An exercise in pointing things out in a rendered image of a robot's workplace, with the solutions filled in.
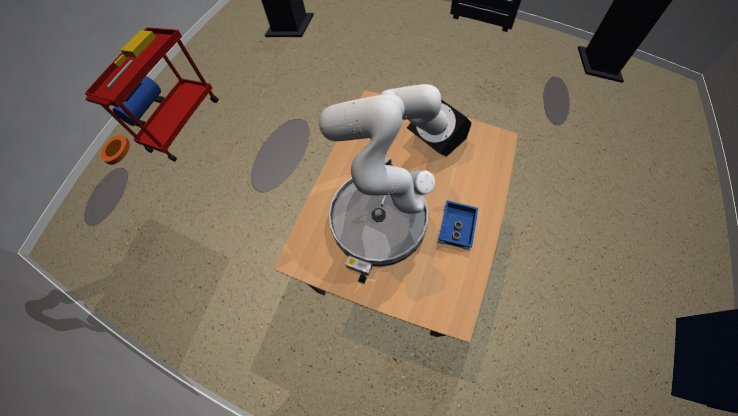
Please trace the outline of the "blue crate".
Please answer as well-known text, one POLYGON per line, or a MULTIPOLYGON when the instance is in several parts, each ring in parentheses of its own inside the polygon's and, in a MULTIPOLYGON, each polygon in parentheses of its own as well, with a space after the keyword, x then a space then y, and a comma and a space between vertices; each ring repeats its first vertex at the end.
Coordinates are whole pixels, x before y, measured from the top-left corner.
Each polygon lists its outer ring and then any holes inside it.
POLYGON ((470 250, 469 247, 472 248, 472 245, 473 245, 477 214, 478 214, 477 207, 446 200, 442 225, 441 225, 440 234, 438 236, 437 243, 448 244, 448 245, 460 247, 466 250, 470 250), (460 230, 455 230, 454 225, 458 221, 462 223, 462 227, 460 230), (472 222, 473 222, 473 225, 472 225, 472 222), (458 231, 460 233, 460 237, 458 240, 453 241, 452 235, 455 231, 458 231), (443 238, 441 238, 441 236, 443 238))

